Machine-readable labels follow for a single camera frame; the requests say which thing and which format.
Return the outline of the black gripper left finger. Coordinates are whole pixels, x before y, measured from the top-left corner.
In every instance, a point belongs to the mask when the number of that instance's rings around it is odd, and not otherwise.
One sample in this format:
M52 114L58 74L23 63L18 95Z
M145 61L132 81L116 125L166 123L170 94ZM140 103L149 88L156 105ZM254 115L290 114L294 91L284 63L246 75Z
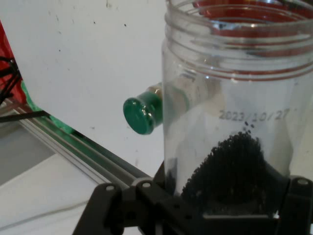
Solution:
M122 235L137 227L143 235L203 235L203 219L154 179L138 179L132 186L98 185L81 215L75 235Z

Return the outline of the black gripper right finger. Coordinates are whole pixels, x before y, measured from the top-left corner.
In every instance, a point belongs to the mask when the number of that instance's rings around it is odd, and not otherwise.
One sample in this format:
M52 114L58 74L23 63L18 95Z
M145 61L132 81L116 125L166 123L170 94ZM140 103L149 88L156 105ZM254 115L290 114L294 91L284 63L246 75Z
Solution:
M313 182L294 176L290 179L279 211L277 235L309 235L313 223Z

